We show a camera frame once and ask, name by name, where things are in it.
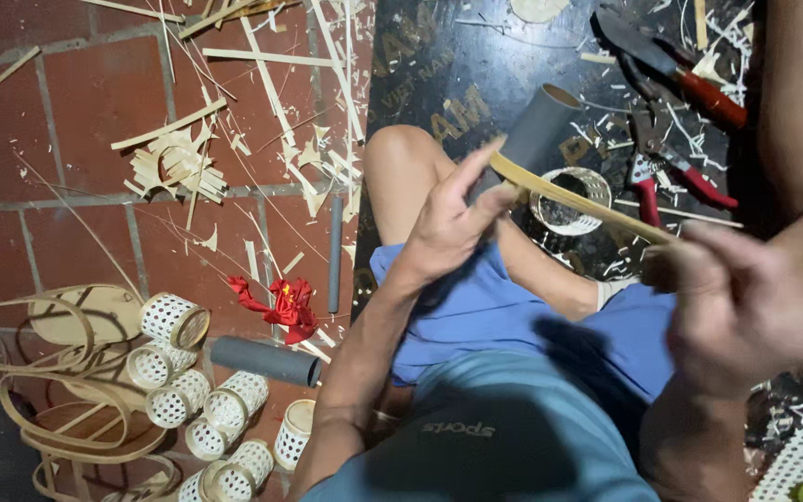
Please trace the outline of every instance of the person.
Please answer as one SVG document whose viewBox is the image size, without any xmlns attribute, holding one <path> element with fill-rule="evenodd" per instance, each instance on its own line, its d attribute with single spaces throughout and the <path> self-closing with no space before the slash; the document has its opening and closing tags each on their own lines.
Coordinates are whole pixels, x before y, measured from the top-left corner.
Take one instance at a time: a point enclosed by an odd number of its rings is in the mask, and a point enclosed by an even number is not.
<svg viewBox="0 0 803 502">
<path fill-rule="evenodd" d="M 747 498 L 746 398 L 803 364 L 803 3 L 766 9 L 760 149 L 791 220 L 765 244 L 686 226 L 651 248 L 644 279 L 674 296 L 608 298 L 519 232 L 505 188 L 467 206 L 496 145 L 456 168 L 423 131 L 377 131 L 381 287 L 329 368 L 291 499 Z M 417 384 L 412 410 L 366 450 L 390 374 Z"/>
</svg>

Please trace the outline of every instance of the blue shirt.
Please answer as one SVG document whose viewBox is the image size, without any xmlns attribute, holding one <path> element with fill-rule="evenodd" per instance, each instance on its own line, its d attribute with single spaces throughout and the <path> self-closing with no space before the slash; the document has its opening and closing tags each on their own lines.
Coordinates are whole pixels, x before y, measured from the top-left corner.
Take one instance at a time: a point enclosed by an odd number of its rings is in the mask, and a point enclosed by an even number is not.
<svg viewBox="0 0 803 502">
<path fill-rule="evenodd" d="M 586 392 L 546 357 L 483 351 L 433 366 L 407 424 L 303 500 L 658 501 Z"/>
</svg>

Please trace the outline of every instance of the hand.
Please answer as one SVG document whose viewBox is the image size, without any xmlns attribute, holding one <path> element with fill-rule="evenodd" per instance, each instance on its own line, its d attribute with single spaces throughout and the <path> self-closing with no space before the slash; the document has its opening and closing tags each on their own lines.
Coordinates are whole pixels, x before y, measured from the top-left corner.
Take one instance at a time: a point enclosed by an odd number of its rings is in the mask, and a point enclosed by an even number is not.
<svg viewBox="0 0 803 502">
<path fill-rule="evenodd" d="M 399 260 L 400 266 L 409 268 L 424 284 L 463 265 L 482 232 L 516 199 L 516 189 L 499 185 L 467 207 L 467 192 L 499 146 L 500 142 L 493 142 L 474 151 L 429 192 Z"/>
<path fill-rule="evenodd" d="M 685 227 L 684 237 L 650 252 L 647 265 L 674 272 L 667 343 L 691 389 L 742 397 L 803 364 L 803 291 L 785 255 L 705 224 Z"/>
</svg>

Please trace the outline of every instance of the blue shorts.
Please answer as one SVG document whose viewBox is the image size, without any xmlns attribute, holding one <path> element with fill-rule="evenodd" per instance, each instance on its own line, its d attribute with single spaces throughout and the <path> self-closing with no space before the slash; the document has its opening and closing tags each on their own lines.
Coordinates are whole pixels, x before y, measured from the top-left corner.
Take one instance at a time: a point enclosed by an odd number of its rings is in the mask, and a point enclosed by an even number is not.
<svg viewBox="0 0 803 502">
<path fill-rule="evenodd" d="M 377 283 L 383 283 L 402 246 L 376 249 L 370 266 Z M 571 323 L 510 280 L 491 242 L 421 295 L 395 355 L 393 375 L 396 382 L 416 383 L 431 365 L 466 353 L 513 350 L 551 357 L 578 377 L 601 365 L 652 402 L 673 371 L 665 331 L 674 306 L 673 295 L 634 284 L 596 314 Z"/>
</svg>

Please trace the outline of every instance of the knee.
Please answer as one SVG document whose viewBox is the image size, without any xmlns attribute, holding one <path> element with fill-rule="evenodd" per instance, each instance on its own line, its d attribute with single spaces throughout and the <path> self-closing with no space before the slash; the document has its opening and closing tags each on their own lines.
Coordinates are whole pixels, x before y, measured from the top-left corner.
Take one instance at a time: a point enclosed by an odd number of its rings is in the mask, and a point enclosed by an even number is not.
<svg viewBox="0 0 803 502">
<path fill-rule="evenodd" d="M 432 146 L 432 142 L 433 137 L 427 131 L 414 126 L 394 125 L 376 131 L 364 149 L 365 178 L 368 171 L 390 164 L 380 162 L 381 159 L 413 159 L 418 153 L 429 151 L 425 147 Z"/>
</svg>

